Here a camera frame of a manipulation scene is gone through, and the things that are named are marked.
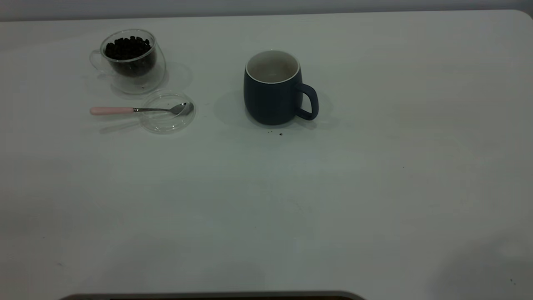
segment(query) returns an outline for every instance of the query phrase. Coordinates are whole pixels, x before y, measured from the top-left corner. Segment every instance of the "double-walled glass cup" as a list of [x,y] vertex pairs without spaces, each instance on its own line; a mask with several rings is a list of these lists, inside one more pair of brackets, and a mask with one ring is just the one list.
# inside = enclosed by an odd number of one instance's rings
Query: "double-walled glass cup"
[[[130,37],[148,40],[150,49],[141,56],[132,59],[113,59],[106,55],[106,47],[120,38]],[[104,73],[111,80],[111,84],[120,91],[128,94],[141,94],[154,90],[165,77],[166,62],[156,38],[153,34],[142,29],[127,29],[107,37],[99,50],[94,50],[89,56],[94,68]]]

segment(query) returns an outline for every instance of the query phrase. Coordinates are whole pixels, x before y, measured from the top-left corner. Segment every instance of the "metal spoon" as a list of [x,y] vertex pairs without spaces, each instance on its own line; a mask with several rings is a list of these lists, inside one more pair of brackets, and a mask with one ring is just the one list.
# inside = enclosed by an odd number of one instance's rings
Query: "metal spoon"
[[189,114],[194,105],[190,102],[184,102],[178,104],[171,109],[165,108],[134,108],[134,107],[91,107],[91,115],[100,116],[100,115],[117,115],[117,114],[133,114],[136,112],[169,112],[172,114],[183,113],[184,115]]

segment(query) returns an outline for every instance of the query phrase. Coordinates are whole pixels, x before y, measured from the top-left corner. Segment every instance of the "coffee grounds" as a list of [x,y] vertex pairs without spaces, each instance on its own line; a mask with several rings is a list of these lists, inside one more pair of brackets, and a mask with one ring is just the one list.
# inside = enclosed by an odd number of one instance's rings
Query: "coffee grounds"
[[[108,43],[104,53],[107,57],[116,60],[134,59],[142,56],[151,49],[150,41],[140,37],[119,38],[114,43]],[[139,77],[147,74],[156,63],[156,52],[152,51],[147,56],[129,62],[110,62],[113,69],[127,77]]]

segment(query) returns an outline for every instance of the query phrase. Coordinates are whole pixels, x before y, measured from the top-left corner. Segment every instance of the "mug handle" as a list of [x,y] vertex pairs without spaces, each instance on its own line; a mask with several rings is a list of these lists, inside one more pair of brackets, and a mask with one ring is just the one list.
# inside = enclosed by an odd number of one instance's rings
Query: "mug handle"
[[296,115],[299,116],[302,119],[305,120],[314,120],[314,118],[318,115],[318,96],[317,92],[315,90],[308,86],[307,84],[299,83],[295,86],[295,88],[302,93],[306,94],[307,97],[309,97],[309,100],[311,101],[311,112],[306,112],[305,110],[299,108],[296,111]]
[[100,53],[100,50],[93,50],[91,54],[89,54],[89,61],[96,70],[100,71],[103,74],[111,75],[111,70],[106,70],[102,65],[102,54]]

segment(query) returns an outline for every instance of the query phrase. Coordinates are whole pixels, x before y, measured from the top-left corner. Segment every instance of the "white wall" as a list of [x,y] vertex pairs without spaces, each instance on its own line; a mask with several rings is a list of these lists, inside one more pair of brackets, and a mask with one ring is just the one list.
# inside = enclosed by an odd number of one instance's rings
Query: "white wall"
[[522,9],[531,0],[2,0],[0,20]]

